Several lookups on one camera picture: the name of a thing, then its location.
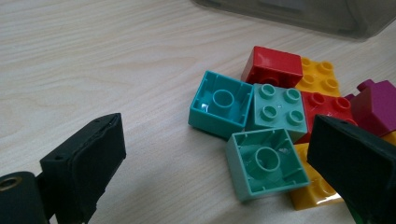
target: mint green block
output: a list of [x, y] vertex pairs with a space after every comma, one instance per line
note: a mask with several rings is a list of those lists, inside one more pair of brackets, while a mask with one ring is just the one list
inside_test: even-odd
[[206, 71], [190, 106], [189, 124], [225, 139], [247, 123], [253, 86]]
[[292, 142], [306, 132], [305, 112], [300, 91], [270, 84], [254, 84], [254, 96], [249, 111], [246, 131], [286, 129]]
[[242, 202], [309, 184], [284, 129], [234, 133], [226, 156], [236, 196]]

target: toy building block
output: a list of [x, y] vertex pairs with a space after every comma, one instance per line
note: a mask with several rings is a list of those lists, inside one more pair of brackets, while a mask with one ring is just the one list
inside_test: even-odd
[[364, 223], [396, 223], [396, 146], [343, 120], [317, 116], [308, 162]]
[[308, 92], [320, 92], [323, 95], [341, 96], [338, 81], [329, 62], [313, 62], [302, 58], [303, 78], [296, 85], [296, 89]]
[[247, 60], [241, 80], [292, 88], [303, 78], [301, 57], [274, 49], [255, 46]]
[[396, 146], [396, 131], [387, 133], [384, 136], [382, 136], [381, 138], [384, 139], [385, 141], [393, 144], [394, 146]]
[[389, 81], [365, 80], [357, 96], [349, 94], [353, 119], [359, 127], [377, 136], [396, 131], [396, 88]]
[[306, 91], [301, 91], [301, 95], [303, 96], [307, 134], [300, 138], [296, 144], [309, 142], [314, 118], [317, 114], [343, 119], [357, 125], [353, 120], [352, 113], [350, 112], [350, 103], [346, 98]]
[[254, 84], [252, 106], [246, 131], [283, 128], [292, 142], [306, 134], [306, 122], [300, 91], [270, 84]]
[[290, 192], [294, 208], [303, 210], [343, 202], [344, 200], [335, 192], [332, 186], [306, 161], [308, 146], [308, 143], [294, 145], [300, 161], [308, 174], [308, 178], [311, 180], [310, 185]]
[[309, 184], [284, 129], [234, 133], [227, 143], [226, 156], [241, 202]]
[[252, 96], [252, 85], [206, 71], [191, 103], [189, 124], [229, 139], [245, 128]]

